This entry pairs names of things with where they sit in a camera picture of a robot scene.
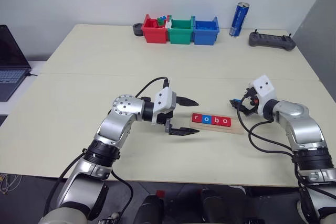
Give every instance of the green bin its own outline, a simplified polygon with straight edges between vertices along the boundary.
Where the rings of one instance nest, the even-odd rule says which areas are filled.
[[[171,44],[190,44],[193,38],[194,17],[189,20],[171,19],[171,27],[168,34]]]

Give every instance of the game controller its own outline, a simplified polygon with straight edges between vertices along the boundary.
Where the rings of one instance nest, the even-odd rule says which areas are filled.
[[[281,47],[287,51],[293,50],[296,46],[294,40],[286,35],[276,36],[269,34],[260,34],[257,29],[250,33],[248,38],[248,43],[250,46],[269,46],[269,47]]]

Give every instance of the blue bin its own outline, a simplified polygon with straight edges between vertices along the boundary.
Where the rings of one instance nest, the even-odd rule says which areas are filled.
[[[218,19],[213,21],[199,21],[194,20],[194,44],[196,45],[213,45],[219,33]]]

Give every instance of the white table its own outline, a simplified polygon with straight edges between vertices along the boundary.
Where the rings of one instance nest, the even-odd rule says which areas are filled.
[[[30,73],[38,75],[44,64],[45,61],[29,61],[29,65],[31,66]],[[10,114],[13,107],[17,104],[17,102],[20,100],[22,95],[28,90],[28,88],[33,84],[35,79],[36,76],[27,76],[7,102],[0,102],[0,115]]]
[[[241,98],[248,83],[265,73],[279,99],[309,107],[335,157],[336,104],[300,51],[252,48],[249,32],[232,38],[222,29],[214,46],[160,45],[134,36],[131,27],[77,25],[0,127],[0,170],[58,177],[91,143],[115,97],[136,94],[158,76],[168,76],[178,95],[200,104],[176,108],[173,125],[188,127],[192,111],[235,116],[228,100]],[[143,95],[153,97],[161,87],[155,83]],[[245,120],[252,126],[261,118]],[[277,124],[256,132],[288,143]],[[8,162],[12,153],[16,162]],[[114,168],[124,179],[297,186],[289,158],[258,152],[247,134],[201,131],[178,137],[161,125],[135,122],[121,156]]]

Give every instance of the blue can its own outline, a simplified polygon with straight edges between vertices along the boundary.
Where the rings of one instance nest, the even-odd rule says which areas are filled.
[[[239,36],[249,7],[250,5],[247,3],[244,3],[244,2],[238,3],[236,13],[233,18],[232,25],[231,25],[230,32],[229,32],[231,36],[234,36],[234,37]]]

